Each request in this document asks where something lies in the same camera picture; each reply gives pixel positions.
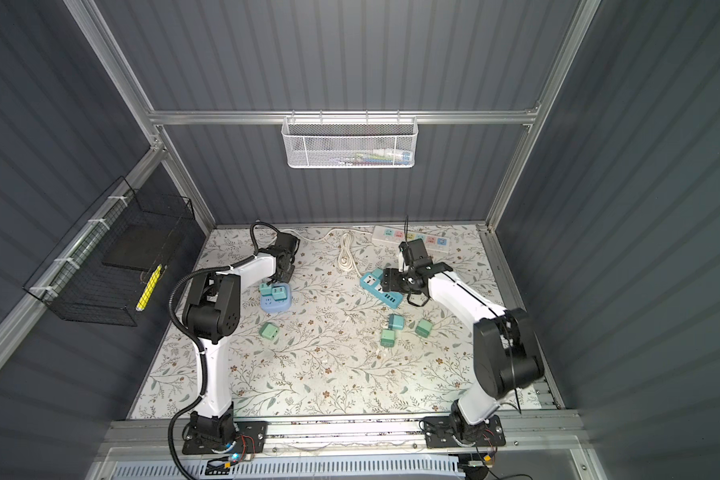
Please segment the lavender square power socket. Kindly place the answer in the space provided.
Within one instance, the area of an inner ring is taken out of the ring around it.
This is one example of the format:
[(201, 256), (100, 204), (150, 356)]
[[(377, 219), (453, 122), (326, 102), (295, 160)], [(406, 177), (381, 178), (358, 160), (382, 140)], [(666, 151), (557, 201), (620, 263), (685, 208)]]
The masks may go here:
[(277, 314), (287, 311), (292, 305), (292, 295), (289, 290), (288, 294), (288, 299), (280, 302), (274, 301), (272, 296), (261, 296), (260, 308), (268, 314)]

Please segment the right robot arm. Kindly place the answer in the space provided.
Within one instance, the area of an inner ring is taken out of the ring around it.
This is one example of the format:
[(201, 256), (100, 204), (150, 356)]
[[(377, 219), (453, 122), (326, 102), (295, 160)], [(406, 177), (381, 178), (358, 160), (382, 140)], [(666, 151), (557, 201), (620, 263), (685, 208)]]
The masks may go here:
[(401, 242), (398, 251), (398, 266), (383, 270), (382, 289), (401, 293), (408, 301), (414, 296), (434, 301), (472, 330), (475, 382), (454, 402), (449, 415), (452, 432), (464, 437), (484, 425), (508, 393), (544, 376), (530, 316), (521, 308), (489, 301), (450, 265), (434, 262), (421, 239)]

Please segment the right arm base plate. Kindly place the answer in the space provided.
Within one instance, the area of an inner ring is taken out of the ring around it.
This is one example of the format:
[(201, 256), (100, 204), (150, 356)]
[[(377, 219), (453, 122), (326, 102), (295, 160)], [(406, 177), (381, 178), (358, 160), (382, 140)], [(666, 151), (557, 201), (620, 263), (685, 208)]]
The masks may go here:
[(430, 449), (487, 448), (506, 445), (501, 419), (494, 415), (476, 425), (463, 424), (452, 416), (428, 416), (418, 422)]

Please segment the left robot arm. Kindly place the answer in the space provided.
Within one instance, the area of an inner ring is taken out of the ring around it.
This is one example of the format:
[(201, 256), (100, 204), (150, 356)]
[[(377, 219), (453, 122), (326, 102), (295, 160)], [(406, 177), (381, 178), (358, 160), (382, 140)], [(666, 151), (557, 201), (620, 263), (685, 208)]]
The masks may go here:
[(198, 364), (198, 399), (192, 411), (208, 419), (222, 418), (232, 407), (225, 366), (232, 334), (242, 319), (242, 294), (261, 283), (290, 281), (300, 240), (281, 231), (265, 248), (226, 267), (196, 270), (174, 287), (188, 286), (182, 314), (169, 308), (171, 321), (194, 344)]

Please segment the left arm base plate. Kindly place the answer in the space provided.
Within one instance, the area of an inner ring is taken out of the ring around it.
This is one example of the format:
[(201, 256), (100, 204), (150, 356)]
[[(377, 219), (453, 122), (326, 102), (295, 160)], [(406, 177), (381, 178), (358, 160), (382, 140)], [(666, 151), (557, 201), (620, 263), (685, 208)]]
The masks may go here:
[(204, 455), (226, 451), (246, 455), (259, 454), (267, 439), (265, 421), (219, 423), (205, 417), (191, 420), (182, 431), (184, 455)]

